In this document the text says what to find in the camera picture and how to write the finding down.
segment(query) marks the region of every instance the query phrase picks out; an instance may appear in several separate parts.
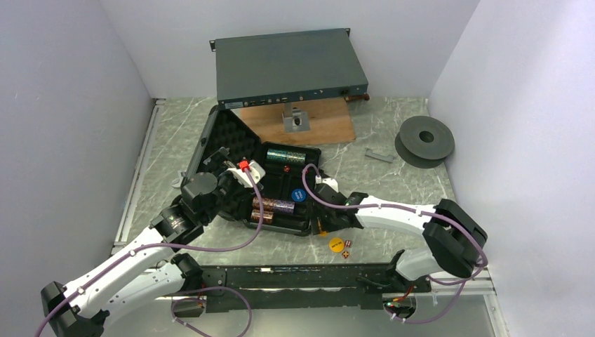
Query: open case lid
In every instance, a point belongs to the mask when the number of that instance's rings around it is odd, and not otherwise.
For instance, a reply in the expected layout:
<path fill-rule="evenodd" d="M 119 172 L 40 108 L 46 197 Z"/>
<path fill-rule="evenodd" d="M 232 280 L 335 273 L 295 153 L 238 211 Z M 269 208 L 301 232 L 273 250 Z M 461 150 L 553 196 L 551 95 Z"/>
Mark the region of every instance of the open case lid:
<path fill-rule="evenodd" d="M 237 164 L 243 158 L 248 161 L 253 159 L 255 151 L 260 145 L 260 137 L 248 128 L 233 111 L 219 110 L 217 105 L 212 107 L 186 170 L 182 186 L 186 185 L 189 177 L 194 174 L 210 172 L 211 170 L 204 164 L 204 160 L 221 147 L 229 149 L 229 157 Z"/>

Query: orange wire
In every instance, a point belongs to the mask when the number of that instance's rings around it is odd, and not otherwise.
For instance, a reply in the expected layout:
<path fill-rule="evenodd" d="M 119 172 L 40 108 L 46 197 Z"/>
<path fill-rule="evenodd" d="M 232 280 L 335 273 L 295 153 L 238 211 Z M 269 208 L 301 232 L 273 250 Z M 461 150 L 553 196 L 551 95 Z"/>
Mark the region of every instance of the orange wire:
<path fill-rule="evenodd" d="M 409 289 L 407 289 L 407 292 L 405 293 L 405 295 L 403 295 L 402 297 L 393 298 L 393 302 L 401 302 L 402 300 L 404 300 L 405 298 L 407 298 L 407 296 L 409 296 L 409 294 L 411 293 L 411 291 L 413 291 L 413 285 L 412 284 L 409 286 Z"/>

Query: blue label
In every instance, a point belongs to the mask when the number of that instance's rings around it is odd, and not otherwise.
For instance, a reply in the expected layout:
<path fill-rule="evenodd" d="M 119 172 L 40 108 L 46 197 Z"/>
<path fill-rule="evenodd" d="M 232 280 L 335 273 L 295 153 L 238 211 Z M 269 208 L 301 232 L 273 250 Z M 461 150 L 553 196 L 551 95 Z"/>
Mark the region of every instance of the blue label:
<path fill-rule="evenodd" d="M 301 188 L 296 188 L 291 192 L 291 199 L 293 201 L 302 202 L 306 199 L 306 191 L 302 190 Z"/>

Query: battery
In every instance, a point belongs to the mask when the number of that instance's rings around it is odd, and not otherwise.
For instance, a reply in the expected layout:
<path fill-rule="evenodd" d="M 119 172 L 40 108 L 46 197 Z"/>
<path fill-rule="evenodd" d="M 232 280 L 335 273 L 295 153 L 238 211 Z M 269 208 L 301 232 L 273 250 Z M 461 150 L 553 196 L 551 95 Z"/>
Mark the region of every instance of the battery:
<path fill-rule="evenodd" d="M 267 159 L 281 161 L 283 163 L 305 164 L 306 154 L 300 152 L 269 149 L 267 151 Z"/>
<path fill-rule="evenodd" d="M 265 223 L 267 225 L 270 225 L 270 224 L 273 223 L 273 215 L 274 215 L 273 212 L 267 212 L 267 211 L 265 211 L 263 213 L 263 215 L 265 216 L 265 218 L 262 219 L 262 223 Z M 250 215 L 250 219 L 252 219 L 252 221 L 254 221 L 254 222 L 257 223 L 259 221 L 259 219 L 260 219 L 260 210 L 258 210 L 258 211 L 257 210 L 252 210 L 252 215 Z"/>
<path fill-rule="evenodd" d="M 262 205 L 265 207 L 265 211 L 293 214 L 295 202 L 262 198 Z M 257 197 L 252 199 L 252 208 L 254 208 L 256 211 L 260 211 L 260 205 L 258 204 Z"/>

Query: white wall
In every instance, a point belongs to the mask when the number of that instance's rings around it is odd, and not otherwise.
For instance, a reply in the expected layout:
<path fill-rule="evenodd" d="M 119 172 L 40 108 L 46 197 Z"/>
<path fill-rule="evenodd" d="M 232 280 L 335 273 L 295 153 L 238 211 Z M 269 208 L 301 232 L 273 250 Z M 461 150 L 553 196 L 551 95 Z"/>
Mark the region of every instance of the white wall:
<path fill-rule="evenodd" d="M 427 97 L 479 0 L 101 0 L 156 98 L 215 95 L 224 37 L 351 27 L 373 95 Z"/>
<path fill-rule="evenodd" d="M 595 331 L 595 4 L 482 0 L 429 99 L 512 336 Z"/>
<path fill-rule="evenodd" d="M 152 100 L 96 0 L 2 1 L 0 335 L 109 255 Z M 54 336 L 46 329 L 44 336 Z"/>

